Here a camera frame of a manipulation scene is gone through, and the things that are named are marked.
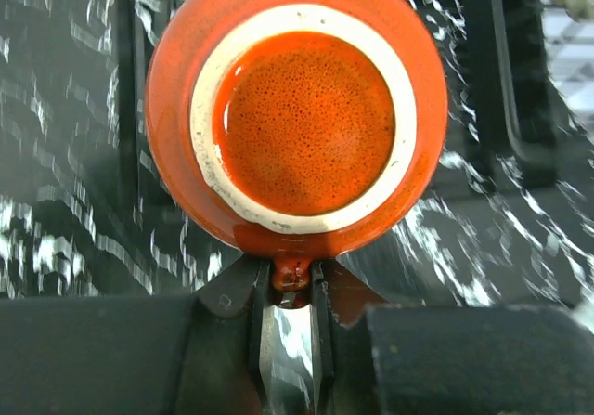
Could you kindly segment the orange glazed mug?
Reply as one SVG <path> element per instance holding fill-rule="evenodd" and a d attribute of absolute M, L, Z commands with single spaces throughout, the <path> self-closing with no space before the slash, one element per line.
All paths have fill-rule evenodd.
<path fill-rule="evenodd" d="M 157 43 L 145 121 L 175 202 L 274 262 L 279 292 L 381 236 L 427 188 L 448 93 L 406 0 L 187 0 Z"/>

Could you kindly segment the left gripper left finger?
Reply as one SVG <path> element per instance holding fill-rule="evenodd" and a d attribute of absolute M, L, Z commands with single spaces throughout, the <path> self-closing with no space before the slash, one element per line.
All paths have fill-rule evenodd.
<path fill-rule="evenodd" d="M 5 414 L 266 414 L 264 259 L 193 293 L 1 304 Z"/>

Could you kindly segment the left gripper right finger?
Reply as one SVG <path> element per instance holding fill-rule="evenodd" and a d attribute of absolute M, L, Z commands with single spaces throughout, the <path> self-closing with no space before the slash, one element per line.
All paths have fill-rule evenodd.
<path fill-rule="evenodd" d="M 388 304 L 311 266 L 318 414 L 589 414 L 593 336 L 556 305 Z"/>

